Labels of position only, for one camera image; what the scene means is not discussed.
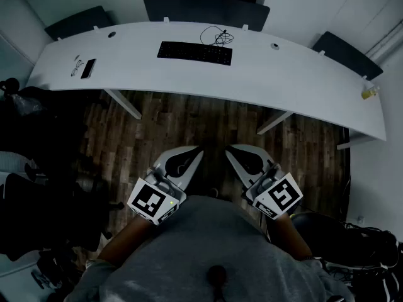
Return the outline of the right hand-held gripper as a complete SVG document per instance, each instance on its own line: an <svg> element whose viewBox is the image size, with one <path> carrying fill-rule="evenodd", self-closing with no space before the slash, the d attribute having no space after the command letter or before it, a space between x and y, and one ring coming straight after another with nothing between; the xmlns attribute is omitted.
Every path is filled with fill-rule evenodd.
<svg viewBox="0 0 403 302"><path fill-rule="evenodd" d="M278 164L273 165L264 149L233 144L226 146L225 154L237 178L248 187L244 198L270 219L278 219L303 198L291 173L286 174Z"/></svg>

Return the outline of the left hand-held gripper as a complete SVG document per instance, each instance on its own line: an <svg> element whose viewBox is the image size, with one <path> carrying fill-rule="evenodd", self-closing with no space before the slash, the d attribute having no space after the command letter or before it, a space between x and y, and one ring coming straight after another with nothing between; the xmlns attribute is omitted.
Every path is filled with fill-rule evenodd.
<svg viewBox="0 0 403 302"><path fill-rule="evenodd" d="M139 178L127 205L147 221L160 225L186 200L188 187L202 158L201 146L183 146L163 152L156 169Z"/></svg>

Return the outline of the black keyboard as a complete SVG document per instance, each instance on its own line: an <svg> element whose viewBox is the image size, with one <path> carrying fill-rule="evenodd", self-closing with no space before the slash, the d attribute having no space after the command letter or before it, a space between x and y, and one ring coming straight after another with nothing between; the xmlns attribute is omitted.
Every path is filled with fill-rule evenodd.
<svg viewBox="0 0 403 302"><path fill-rule="evenodd" d="M191 60L230 66L232 49L198 43L162 41L157 58Z"/></svg>

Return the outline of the person's left forearm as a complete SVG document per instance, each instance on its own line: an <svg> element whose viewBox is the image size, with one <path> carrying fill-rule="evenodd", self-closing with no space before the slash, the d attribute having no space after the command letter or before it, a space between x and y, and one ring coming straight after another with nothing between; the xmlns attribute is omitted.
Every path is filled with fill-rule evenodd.
<svg viewBox="0 0 403 302"><path fill-rule="evenodd" d="M115 267L122 266L135 250L152 236L155 229L155 224L141 216L135 216L103 248L97 260L105 261Z"/></svg>

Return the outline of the person's right forearm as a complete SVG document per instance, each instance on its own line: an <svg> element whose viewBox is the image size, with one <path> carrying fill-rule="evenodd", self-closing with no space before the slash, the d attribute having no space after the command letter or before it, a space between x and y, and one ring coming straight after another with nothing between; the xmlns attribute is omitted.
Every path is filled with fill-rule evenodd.
<svg viewBox="0 0 403 302"><path fill-rule="evenodd" d="M313 259L312 251L294 227L288 213L275 220L266 218L267 230L273 245L291 255L295 260Z"/></svg>

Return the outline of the white desk leg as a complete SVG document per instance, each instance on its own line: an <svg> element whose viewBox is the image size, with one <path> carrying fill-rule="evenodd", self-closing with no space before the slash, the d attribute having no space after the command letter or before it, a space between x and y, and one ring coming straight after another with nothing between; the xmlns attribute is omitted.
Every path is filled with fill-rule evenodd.
<svg viewBox="0 0 403 302"><path fill-rule="evenodd" d="M361 145L364 143L372 142L372 141L385 141L384 138L375 138L364 133L360 133L357 131L350 131L349 129L343 130L343 135L341 137L341 141L336 145L337 150L344 150L347 148L351 148L357 145Z"/></svg>
<svg viewBox="0 0 403 302"><path fill-rule="evenodd" d="M258 127L256 133L258 135L265 134L268 130L274 128L276 125L280 124L282 121L286 120L293 114L291 111L277 111L272 114L262 125Z"/></svg>
<svg viewBox="0 0 403 302"><path fill-rule="evenodd" d="M105 89L105 92L109 94L123 109L131 114L136 120L142 119L142 114L134 107L134 105L119 91Z"/></svg>

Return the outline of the person's grey shirt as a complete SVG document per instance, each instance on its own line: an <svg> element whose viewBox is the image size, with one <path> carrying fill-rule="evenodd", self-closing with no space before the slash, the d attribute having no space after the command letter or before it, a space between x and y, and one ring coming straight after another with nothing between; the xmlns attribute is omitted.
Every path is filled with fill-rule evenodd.
<svg viewBox="0 0 403 302"><path fill-rule="evenodd" d="M191 196L120 267L94 260L65 302L355 302L316 259L295 260L236 205Z"/></svg>

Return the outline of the black round seat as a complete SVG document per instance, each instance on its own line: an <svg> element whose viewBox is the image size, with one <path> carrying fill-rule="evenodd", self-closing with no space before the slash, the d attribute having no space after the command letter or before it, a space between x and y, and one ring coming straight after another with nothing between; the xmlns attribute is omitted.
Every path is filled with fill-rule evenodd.
<svg viewBox="0 0 403 302"><path fill-rule="evenodd" d="M399 262L399 242L389 231L342 223L304 212L291 217L315 257L351 269L392 268Z"/></svg>

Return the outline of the black smartphone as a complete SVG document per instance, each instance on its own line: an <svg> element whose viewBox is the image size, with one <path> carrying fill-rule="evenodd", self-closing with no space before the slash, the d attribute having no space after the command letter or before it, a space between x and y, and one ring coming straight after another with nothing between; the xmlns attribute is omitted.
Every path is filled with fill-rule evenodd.
<svg viewBox="0 0 403 302"><path fill-rule="evenodd" d="M88 79L91 77L91 73L94 69L96 59L90 59L86 62L85 68L81 74L81 79Z"/></svg>

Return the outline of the yellow bottle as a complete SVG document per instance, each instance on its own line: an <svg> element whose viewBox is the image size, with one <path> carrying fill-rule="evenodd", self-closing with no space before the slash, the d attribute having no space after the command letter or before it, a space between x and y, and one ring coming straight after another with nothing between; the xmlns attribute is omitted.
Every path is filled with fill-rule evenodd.
<svg viewBox="0 0 403 302"><path fill-rule="evenodd" d="M368 99L372 96L376 96L380 90L379 86L373 86L364 90L361 94L362 99Z"/></svg>

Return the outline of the pile of black bags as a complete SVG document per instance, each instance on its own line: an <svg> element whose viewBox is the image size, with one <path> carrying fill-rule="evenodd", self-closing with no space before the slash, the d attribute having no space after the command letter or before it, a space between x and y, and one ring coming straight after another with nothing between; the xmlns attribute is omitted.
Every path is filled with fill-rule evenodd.
<svg viewBox="0 0 403 302"><path fill-rule="evenodd" d="M68 169L88 129L86 108L108 107L96 91L49 91L35 86L20 89L14 77L0 81L0 151L32 159L50 175Z"/></svg>

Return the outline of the black office chair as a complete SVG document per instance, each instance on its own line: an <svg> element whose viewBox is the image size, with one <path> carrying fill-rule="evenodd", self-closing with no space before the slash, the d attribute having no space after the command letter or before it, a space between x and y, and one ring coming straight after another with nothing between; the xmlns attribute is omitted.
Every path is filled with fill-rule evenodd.
<svg viewBox="0 0 403 302"><path fill-rule="evenodd" d="M110 201L99 179L86 192L79 184L44 185L10 173L0 184L0 254L16 261L33 250L66 245L95 252L101 237L112 237L110 212L123 207Z"/></svg>

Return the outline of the wide dark desk divider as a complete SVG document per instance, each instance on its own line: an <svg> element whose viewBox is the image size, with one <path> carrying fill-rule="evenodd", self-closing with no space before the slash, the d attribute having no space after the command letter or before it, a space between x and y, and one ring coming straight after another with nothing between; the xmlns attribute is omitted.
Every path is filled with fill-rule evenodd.
<svg viewBox="0 0 403 302"><path fill-rule="evenodd" d="M247 25L252 31L261 31L270 13L267 6L238 0L144 0L144 4L150 21Z"/></svg>

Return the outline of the white mesh chair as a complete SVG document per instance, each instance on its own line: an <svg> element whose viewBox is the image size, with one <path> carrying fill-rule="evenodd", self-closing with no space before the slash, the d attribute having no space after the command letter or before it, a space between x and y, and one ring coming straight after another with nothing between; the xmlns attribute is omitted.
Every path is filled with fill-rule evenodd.
<svg viewBox="0 0 403 302"><path fill-rule="evenodd" d="M34 160L14 152L0 151L0 202L36 191L47 177Z"/></svg>

